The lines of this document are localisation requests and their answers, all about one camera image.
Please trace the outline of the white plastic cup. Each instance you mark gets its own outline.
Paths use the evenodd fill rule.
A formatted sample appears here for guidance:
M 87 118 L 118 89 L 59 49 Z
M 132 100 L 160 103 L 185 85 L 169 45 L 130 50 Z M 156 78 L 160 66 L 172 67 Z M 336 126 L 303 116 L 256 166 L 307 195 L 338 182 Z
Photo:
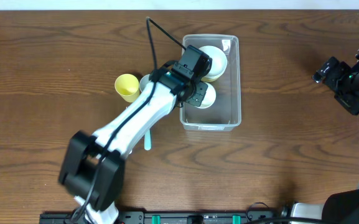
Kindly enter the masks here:
M 200 108 L 200 109 L 206 109 L 206 108 L 211 107 L 211 105 L 214 104 L 216 97 L 217 97 L 215 88 L 209 83 L 207 83 L 207 86 L 208 86 L 208 88 L 207 88 L 205 97 L 204 97 L 201 105 L 198 106 L 198 108 Z

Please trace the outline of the yellow plastic bowl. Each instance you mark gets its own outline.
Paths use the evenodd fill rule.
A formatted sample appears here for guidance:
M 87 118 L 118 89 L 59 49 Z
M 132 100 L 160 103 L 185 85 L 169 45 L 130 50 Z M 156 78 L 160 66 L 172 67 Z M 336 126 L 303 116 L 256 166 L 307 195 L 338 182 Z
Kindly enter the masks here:
M 202 78 L 202 81 L 203 82 L 208 82 L 208 83 L 214 82 L 214 81 L 218 80 L 221 76 L 222 76 L 222 73 L 219 74 L 219 75 L 214 75 L 214 76 L 206 75 L 205 77 Z

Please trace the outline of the white plastic bowl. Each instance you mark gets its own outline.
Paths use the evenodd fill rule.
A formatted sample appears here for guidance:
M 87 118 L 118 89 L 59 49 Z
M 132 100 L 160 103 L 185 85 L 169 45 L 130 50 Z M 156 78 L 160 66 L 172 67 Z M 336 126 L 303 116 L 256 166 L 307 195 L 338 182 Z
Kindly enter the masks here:
M 211 69 L 207 75 L 214 76 L 221 73 L 223 74 L 225 72 L 228 61 L 225 53 L 222 50 L 211 45 L 200 47 L 200 50 L 212 58 Z

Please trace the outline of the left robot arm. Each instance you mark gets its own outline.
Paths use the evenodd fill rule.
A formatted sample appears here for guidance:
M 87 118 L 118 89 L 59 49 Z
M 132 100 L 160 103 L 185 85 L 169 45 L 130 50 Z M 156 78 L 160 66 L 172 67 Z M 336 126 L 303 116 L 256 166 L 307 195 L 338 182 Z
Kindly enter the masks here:
M 179 73 L 160 68 L 140 89 L 132 74 L 120 75 L 114 87 L 129 106 L 112 122 L 87 135 L 79 131 L 69 140 L 58 181 L 79 201 L 65 223 L 114 223 L 118 210 L 114 204 L 123 188 L 125 160 L 134 146 L 153 125 L 177 104 L 199 106 L 208 91 L 202 80 L 206 72 Z

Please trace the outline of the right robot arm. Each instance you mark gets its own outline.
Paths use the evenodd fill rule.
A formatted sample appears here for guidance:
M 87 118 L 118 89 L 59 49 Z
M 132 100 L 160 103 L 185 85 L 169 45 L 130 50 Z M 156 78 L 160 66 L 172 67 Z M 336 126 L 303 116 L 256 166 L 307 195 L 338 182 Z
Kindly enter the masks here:
M 329 58 L 312 76 L 334 92 L 335 100 L 353 116 L 359 115 L 359 54 L 350 67 L 335 57 Z M 291 223 L 359 223 L 359 183 L 355 190 L 336 193 L 324 204 L 296 202 L 288 212 Z

